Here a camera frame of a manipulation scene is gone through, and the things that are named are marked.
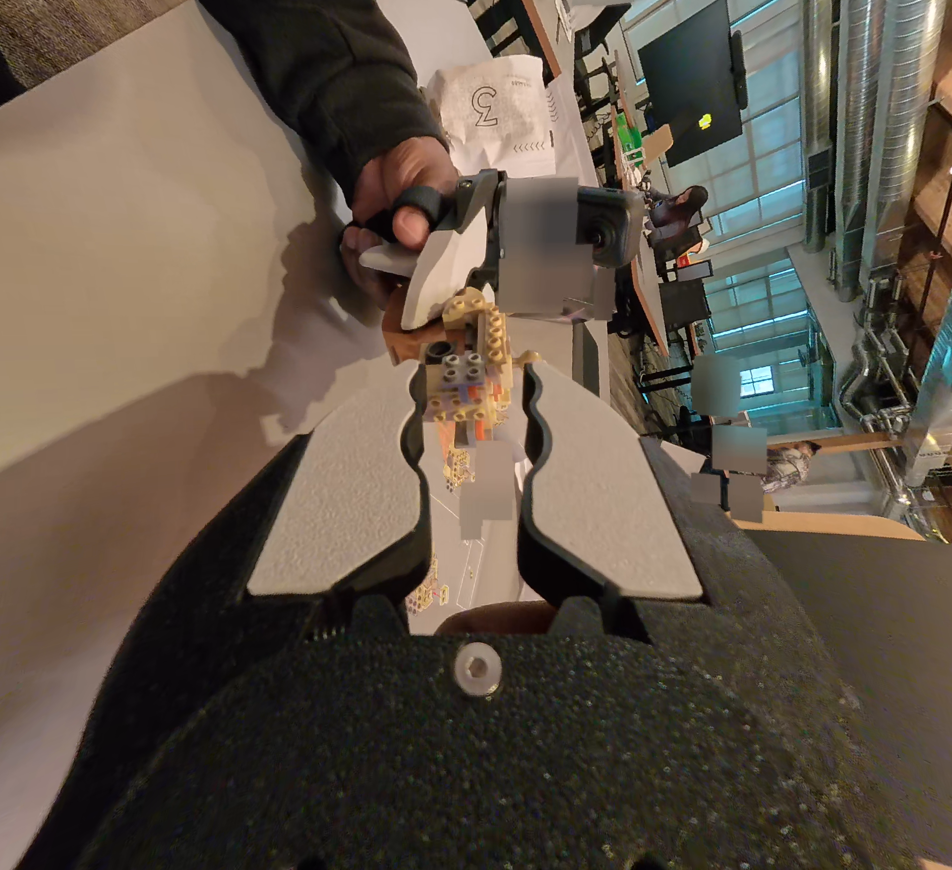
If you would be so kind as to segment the person's left hand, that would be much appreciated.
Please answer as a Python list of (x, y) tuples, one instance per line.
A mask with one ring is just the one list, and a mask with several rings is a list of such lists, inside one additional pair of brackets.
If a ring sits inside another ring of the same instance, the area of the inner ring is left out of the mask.
[(364, 223), (378, 213), (391, 210), (394, 201), (408, 188), (427, 186), (452, 195), (458, 172), (441, 142), (416, 137), (370, 160), (356, 178), (350, 200), (352, 222), (345, 229), (341, 258), (353, 284), (380, 309), (386, 309), (397, 281), (387, 273), (365, 268), (361, 256), (382, 240)]

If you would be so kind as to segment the tan brick-built model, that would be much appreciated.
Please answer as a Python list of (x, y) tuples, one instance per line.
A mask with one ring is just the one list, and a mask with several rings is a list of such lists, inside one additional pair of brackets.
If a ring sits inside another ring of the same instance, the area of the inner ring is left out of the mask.
[(447, 459), (493, 440), (525, 366), (541, 356), (531, 350), (514, 356), (506, 315), (484, 292), (461, 290), (418, 329), (401, 326), (407, 295), (406, 285), (391, 295), (383, 336), (393, 364), (424, 366), (423, 418), (436, 426)]

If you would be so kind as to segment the silver air ducts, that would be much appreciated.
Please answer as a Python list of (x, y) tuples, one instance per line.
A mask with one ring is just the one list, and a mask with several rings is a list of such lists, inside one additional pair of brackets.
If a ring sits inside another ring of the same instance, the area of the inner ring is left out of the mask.
[(842, 303), (895, 269), (948, 0), (801, 0), (803, 250)]

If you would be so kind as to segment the person's left forearm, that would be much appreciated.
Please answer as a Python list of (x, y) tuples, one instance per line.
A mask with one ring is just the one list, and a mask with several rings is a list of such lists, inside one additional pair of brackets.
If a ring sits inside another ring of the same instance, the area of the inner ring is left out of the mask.
[(451, 192), (456, 171), (406, 45), (376, 0), (198, 0), (228, 31), (273, 112), (352, 200), (401, 144), (435, 143), (405, 186)]

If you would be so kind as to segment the grey desk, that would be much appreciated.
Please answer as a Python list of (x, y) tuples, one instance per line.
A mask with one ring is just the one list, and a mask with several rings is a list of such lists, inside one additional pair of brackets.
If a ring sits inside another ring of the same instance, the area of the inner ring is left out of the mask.
[(2, 868), (142, 605), (390, 370), (344, 200), (194, 0), (2, 0)]

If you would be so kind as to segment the black wall screen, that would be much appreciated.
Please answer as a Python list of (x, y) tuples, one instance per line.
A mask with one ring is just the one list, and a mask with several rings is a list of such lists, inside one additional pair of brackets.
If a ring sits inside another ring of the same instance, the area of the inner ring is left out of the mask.
[(742, 135), (748, 105), (743, 36), (715, 0), (638, 50), (650, 129), (668, 126), (676, 167)]

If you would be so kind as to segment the white paper bag black print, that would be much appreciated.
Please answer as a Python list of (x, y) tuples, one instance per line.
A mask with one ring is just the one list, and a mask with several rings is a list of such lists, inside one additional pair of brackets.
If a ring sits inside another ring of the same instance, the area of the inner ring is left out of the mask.
[(540, 59), (501, 56), (441, 69), (425, 96), (463, 176), (497, 170), (600, 186), (571, 80), (545, 86)]

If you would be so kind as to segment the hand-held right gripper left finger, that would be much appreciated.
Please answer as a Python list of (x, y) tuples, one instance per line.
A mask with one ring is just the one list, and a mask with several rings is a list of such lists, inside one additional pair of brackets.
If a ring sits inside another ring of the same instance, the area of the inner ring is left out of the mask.
[(252, 596), (396, 606), (432, 559), (430, 488), (420, 462), (425, 370), (397, 367), (316, 426), (252, 569)]

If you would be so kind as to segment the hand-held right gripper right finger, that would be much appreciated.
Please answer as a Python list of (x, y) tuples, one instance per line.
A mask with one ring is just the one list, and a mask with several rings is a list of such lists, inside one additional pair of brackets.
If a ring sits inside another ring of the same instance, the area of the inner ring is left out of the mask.
[(519, 572), (557, 610), (586, 599), (604, 622), (638, 622), (649, 606), (696, 610), (705, 591), (640, 436), (545, 363), (525, 367), (526, 477)]

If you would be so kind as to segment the long wooden table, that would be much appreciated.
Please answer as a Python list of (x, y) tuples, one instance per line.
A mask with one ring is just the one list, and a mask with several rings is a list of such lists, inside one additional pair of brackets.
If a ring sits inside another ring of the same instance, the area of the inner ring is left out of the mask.
[(569, 146), (557, 150), (559, 174), (576, 174), (581, 183), (597, 182), (589, 142), (580, 117), (573, 87), (574, 43), (558, 36), (560, 29), (557, 0), (509, 0), (517, 23), (528, 26), (530, 53), (540, 55), (547, 67), (546, 77), (553, 85), (558, 104), (556, 139)]

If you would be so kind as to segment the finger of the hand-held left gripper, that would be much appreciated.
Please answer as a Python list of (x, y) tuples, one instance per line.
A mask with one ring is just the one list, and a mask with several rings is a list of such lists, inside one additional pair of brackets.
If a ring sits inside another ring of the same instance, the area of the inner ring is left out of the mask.
[(487, 227), (429, 234), (415, 265), (401, 317), (401, 329), (420, 329), (441, 316), (447, 300), (466, 286), (486, 254)]

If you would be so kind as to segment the grey instruction booklet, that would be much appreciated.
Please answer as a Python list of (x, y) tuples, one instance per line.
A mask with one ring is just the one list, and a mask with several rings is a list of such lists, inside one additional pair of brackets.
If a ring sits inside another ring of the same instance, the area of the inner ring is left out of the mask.
[(484, 521), (478, 539), (464, 537), (460, 527), (461, 492), (452, 493), (443, 473), (444, 459), (434, 424), (424, 431), (424, 452), (420, 466), (430, 488), (432, 554), (436, 564), (437, 591), (447, 589), (447, 601), (438, 593), (432, 603), (418, 613), (409, 614), (412, 634), (430, 635), (447, 618), (470, 608), (518, 599), (519, 578), (516, 538), (518, 520), (517, 467), (527, 458), (525, 436), (527, 419), (518, 405), (508, 412), (506, 424), (498, 435), (509, 447), (513, 459), (510, 519)]

